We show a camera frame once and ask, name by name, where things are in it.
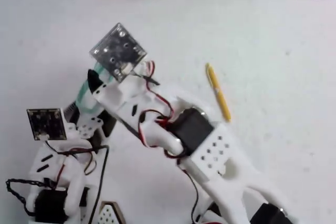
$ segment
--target circuit board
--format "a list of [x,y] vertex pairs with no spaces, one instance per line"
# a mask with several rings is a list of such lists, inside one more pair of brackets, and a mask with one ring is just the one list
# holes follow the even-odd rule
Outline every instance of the circuit board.
[[27,110],[35,140],[66,140],[61,109]]
[[122,82],[146,56],[145,50],[120,23],[90,50],[90,54],[118,82]]

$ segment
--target transparent led panel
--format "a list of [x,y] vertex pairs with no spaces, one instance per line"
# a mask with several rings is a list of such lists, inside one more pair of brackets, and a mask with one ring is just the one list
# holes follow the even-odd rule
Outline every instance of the transparent led panel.
[[146,56],[145,50],[120,23],[90,50],[90,54],[118,82],[122,82]]

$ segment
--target pen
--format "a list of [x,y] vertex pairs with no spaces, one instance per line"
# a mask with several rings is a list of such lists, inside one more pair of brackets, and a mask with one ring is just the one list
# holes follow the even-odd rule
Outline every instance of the pen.
[[207,76],[209,78],[209,82],[210,82],[212,88],[214,89],[214,92],[216,94],[216,98],[217,98],[219,106],[222,110],[223,116],[228,122],[230,122],[231,121],[231,114],[230,114],[229,108],[227,107],[224,95],[223,95],[223,93],[220,89],[220,86],[219,86],[218,80],[216,78],[214,69],[212,68],[212,66],[209,63],[207,63],[205,67],[206,67]]

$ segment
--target white table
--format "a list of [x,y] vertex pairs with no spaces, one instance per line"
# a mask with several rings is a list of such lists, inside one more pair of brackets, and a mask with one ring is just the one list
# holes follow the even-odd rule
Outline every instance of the white table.
[[[117,22],[156,61],[157,79],[217,106],[204,74],[209,61],[245,149],[262,153],[265,172],[311,223],[334,223],[336,1],[0,0],[0,6],[1,223],[26,219],[4,184],[26,178],[39,146],[26,108],[73,101],[94,64],[88,51]],[[160,223],[189,223],[190,181],[161,151],[117,130],[102,199],[116,200],[128,223],[157,223],[160,216]],[[28,187],[15,188],[27,195]]]

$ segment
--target black cable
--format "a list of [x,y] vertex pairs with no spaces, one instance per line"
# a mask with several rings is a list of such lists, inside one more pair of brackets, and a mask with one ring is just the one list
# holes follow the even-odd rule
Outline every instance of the black cable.
[[21,196],[19,193],[17,193],[16,191],[14,191],[10,186],[11,183],[21,183],[21,184],[29,184],[32,186],[39,186],[39,187],[50,187],[49,185],[37,181],[37,180],[26,180],[26,179],[16,179],[16,178],[10,178],[6,181],[6,187],[7,187],[7,191],[10,192],[11,194],[13,194],[24,206],[24,209],[26,211],[26,213],[33,217],[35,216],[34,212],[30,212],[27,207],[26,207],[26,199]]
[[57,150],[55,150],[55,149],[48,143],[48,141],[46,141],[45,143],[46,143],[46,145],[47,145],[53,152],[58,153]]
[[95,169],[97,168],[97,161],[94,161],[94,167],[91,171],[89,171],[88,173],[85,173],[86,176],[90,175],[91,173],[93,173],[95,171]]
[[100,175],[100,182],[99,182],[99,187],[98,187],[98,194],[97,194],[96,201],[94,202],[95,205],[93,206],[93,210],[92,210],[92,212],[91,212],[91,216],[90,216],[90,220],[89,220],[88,224],[92,224],[93,218],[94,218],[94,216],[95,216],[95,212],[96,212],[97,204],[98,204],[98,201],[99,201],[99,198],[100,198],[101,187],[102,187],[102,184],[103,184],[103,178],[104,178],[104,173],[105,173],[106,161],[107,161],[107,158],[108,158],[108,156],[109,156],[109,150],[110,150],[110,147],[109,147],[108,145],[102,145],[102,146],[100,146],[100,149],[103,149],[103,148],[106,148],[106,153],[105,153],[105,158],[104,158],[104,162],[103,162],[103,167],[102,167],[101,175]]
[[94,152],[94,151],[98,151],[101,149],[106,149],[106,153],[105,153],[105,158],[104,158],[104,162],[103,162],[103,167],[101,170],[101,175],[100,175],[100,182],[99,182],[99,187],[98,187],[98,193],[97,193],[97,197],[96,197],[96,201],[94,202],[94,206],[91,212],[91,216],[90,216],[90,220],[88,222],[88,224],[92,224],[93,218],[95,216],[95,212],[96,212],[96,208],[98,205],[98,201],[100,198],[100,193],[101,193],[101,188],[102,188],[102,184],[103,184],[103,178],[104,178],[104,173],[105,173],[105,167],[106,167],[106,162],[107,162],[107,158],[109,156],[109,150],[110,147],[108,145],[101,145],[95,148],[90,148],[90,149],[86,149],[86,150],[77,150],[77,151],[67,151],[67,152],[57,152],[58,154],[61,155],[76,155],[76,154],[81,154],[81,153],[89,153],[89,152]]
[[193,183],[193,186],[194,186],[194,188],[196,190],[196,201],[195,201],[195,203],[193,205],[193,208],[191,210],[191,221],[193,222],[193,224],[196,224],[196,222],[194,221],[194,213],[195,213],[196,206],[198,204],[198,190],[197,190],[197,187],[195,185],[195,182],[193,181],[193,179],[191,178],[191,176],[189,175],[189,173],[187,173],[186,171],[183,171],[183,172],[189,177],[189,179]]
[[[57,154],[61,154],[61,152],[58,152],[57,150],[55,150],[55,148],[53,148],[49,143],[48,141],[45,142],[46,145],[53,151],[53,152],[56,152]],[[77,156],[75,154],[72,154],[72,156],[75,158],[75,159],[78,159]]]
[[133,76],[140,77],[140,78],[144,79],[145,81],[150,82],[150,83],[152,83],[152,84],[154,84],[154,85],[157,85],[157,86],[160,85],[160,83],[159,83],[158,81],[155,81],[155,80],[154,80],[152,77],[150,77],[150,76],[144,76],[143,74],[138,74],[138,73],[135,73],[134,71],[133,71],[132,75],[133,75]]

